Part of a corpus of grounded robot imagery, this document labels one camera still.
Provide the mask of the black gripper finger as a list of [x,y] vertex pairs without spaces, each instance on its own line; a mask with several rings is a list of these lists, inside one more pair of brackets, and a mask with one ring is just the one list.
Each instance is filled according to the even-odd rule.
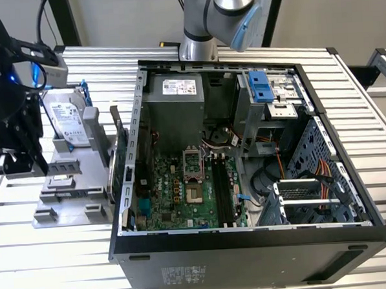
[[40,138],[43,136],[40,96],[29,94],[23,106],[5,124],[7,147],[12,154],[5,156],[5,174],[33,174],[45,176],[48,163],[42,155]]

